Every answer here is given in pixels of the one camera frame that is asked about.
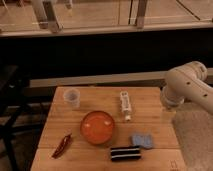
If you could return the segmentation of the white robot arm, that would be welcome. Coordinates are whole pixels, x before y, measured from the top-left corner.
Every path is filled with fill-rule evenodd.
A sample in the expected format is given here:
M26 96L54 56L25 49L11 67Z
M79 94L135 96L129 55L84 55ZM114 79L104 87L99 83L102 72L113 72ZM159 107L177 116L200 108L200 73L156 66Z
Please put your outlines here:
M174 67L165 73L160 100L166 108L177 107L189 99L213 115L213 87L207 85L207 68L199 61Z

